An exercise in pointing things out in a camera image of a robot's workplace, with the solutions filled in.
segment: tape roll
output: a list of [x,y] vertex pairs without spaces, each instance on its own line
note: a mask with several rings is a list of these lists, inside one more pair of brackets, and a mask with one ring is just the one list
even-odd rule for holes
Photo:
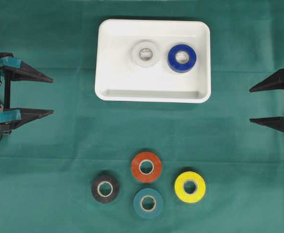
[[141,41],[131,50],[131,59],[139,67],[151,67],[158,62],[159,58],[159,49],[151,41]]
[[[111,187],[111,192],[107,195],[104,195],[100,192],[100,187],[103,184],[109,184]],[[101,203],[110,203],[112,202],[119,193],[119,183],[111,175],[100,175],[92,183],[91,186],[92,196],[95,200]]]
[[21,120],[20,109],[0,112],[0,123],[9,122],[13,120]]
[[188,45],[180,44],[172,47],[167,56],[167,63],[178,73],[188,72],[197,60],[195,51]]
[[[153,207],[151,209],[146,209],[143,206],[144,198],[153,199]],[[137,215],[142,218],[151,219],[160,215],[163,209],[163,199],[160,193],[152,188],[141,189],[133,200],[133,208]]]
[[[192,181],[196,189],[193,193],[189,194],[185,191],[184,185],[186,182]],[[177,197],[186,203],[195,203],[200,201],[206,191],[205,181],[201,175],[196,172],[187,171],[179,175],[174,184],[174,190]]]
[[[141,170],[141,164],[146,161],[152,164],[152,170],[149,173],[144,173]],[[131,172],[133,176],[143,183],[155,181],[160,176],[161,170],[161,161],[158,156],[152,152],[139,153],[131,163]]]

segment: clear tape roll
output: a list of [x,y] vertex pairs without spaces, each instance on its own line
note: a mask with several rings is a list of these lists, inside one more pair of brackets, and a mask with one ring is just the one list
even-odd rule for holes
[[131,59],[139,67],[152,67],[158,62],[159,58],[159,48],[151,41],[141,41],[131,50]]

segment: white tray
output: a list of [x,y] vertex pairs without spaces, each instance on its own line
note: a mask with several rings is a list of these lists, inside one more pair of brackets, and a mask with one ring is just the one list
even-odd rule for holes
[[[140,41],[157,44],[160,59],[138,67],[131,50]],[[197,61],[186,73],[167,63],[177,44],[194,49]],[[202,103],[211,95],[210,30],[198,21],[108,19],[99,28],[95,93],[102,100]]]

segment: orange tape roll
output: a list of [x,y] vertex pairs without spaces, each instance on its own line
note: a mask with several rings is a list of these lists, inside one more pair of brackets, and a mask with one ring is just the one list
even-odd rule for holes
[[[141,170],[141,164],[143,162],[151,163],[152,169],[149,173],[144,173]],[[160,176],[161,170],[161,161],[158,156],[152,152],[139,153],[137,156],[135,156],[131,163],[131,171],[133,176],[143,183],[151,183],[155,181]]]

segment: teal tape roll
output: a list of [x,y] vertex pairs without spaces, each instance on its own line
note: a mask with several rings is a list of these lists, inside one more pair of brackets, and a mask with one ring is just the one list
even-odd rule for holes
[[[154,199],[154,206],[150,210],[146,210],[142,206],[143,198],[150,197]],[[163,199],[160,193],[151,188],[141,189],[133,200],[133,208],[137,215],[142,218],[151,219],[160,215],[163,209]]]
[[20,68],[21,67],[21,59],[11,57],[11,56],[6,56],[6,57],[1,57],[0,58],[0,68],[3,66],[7,67],[14,67],[14,68]]
[[0,123],[21,120],[21,112],[19,109],[0,112]]

